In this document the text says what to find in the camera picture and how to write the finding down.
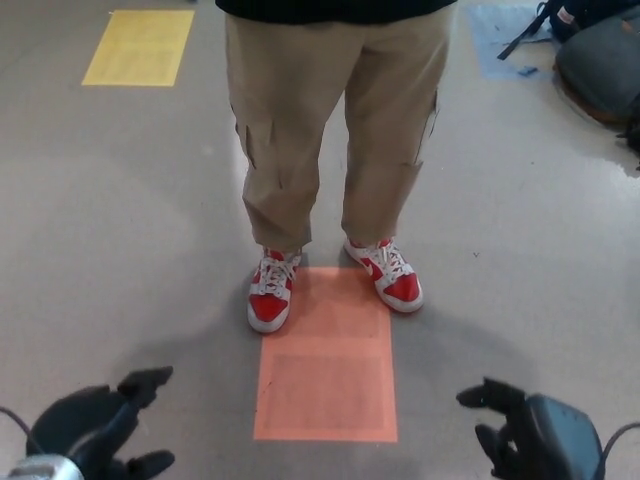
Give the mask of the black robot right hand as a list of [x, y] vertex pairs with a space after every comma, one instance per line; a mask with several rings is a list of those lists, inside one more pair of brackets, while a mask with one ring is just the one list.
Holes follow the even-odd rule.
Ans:
[[602, 479], [603, 447], [587, 414], [540, 393], [494, 379], [456, 395], [463, 407], [489, 409], [505, 417], [499, 429], [475, 426], [496, 479]]

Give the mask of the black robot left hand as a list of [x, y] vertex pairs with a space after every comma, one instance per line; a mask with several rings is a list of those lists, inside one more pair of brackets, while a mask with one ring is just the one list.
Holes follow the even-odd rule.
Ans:
[[172, 374], [171, 366], [132, 371], [115, 388], [90, 386], [55, 401], [31, 427], [26, 454], [61, 455], [86, 479], [156, 478], [174, 464], [172, 452], [157, 450], [126, 462], [116, 454]]

